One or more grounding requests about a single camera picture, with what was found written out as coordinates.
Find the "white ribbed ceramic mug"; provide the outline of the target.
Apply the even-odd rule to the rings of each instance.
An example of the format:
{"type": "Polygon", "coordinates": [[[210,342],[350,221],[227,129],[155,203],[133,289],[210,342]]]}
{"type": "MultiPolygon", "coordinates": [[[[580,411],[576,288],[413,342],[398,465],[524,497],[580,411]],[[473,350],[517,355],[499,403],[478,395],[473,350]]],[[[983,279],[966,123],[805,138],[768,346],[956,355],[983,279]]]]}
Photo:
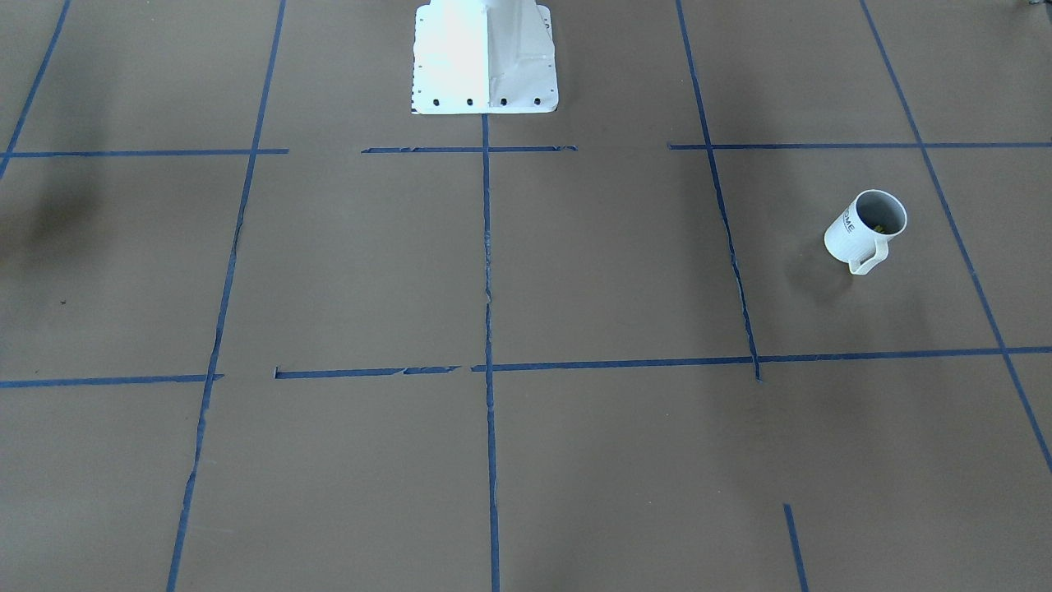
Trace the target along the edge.
{"type": "Polygon", "coordinates": [[[827,252],[845,263],[853,275],[867,275],[890,253],[890,243],[908,226],[908,210],[892,193],[867,190],[828,226],[824,234],[827,252]],[[886,234],[872,231],[881,224],[886,234]]]}

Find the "white metal mounting base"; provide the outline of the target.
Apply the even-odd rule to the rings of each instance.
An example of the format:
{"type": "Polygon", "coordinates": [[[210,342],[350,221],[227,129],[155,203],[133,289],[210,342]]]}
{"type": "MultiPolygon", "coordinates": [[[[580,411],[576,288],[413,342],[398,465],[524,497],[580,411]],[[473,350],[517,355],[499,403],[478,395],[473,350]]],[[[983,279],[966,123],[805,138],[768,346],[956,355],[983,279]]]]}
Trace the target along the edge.
{"type": "Polygon", "coordinates": [[[555,113],[551,12],[537,1],[429,1],[417,8],[411,113],[555,113]]]}

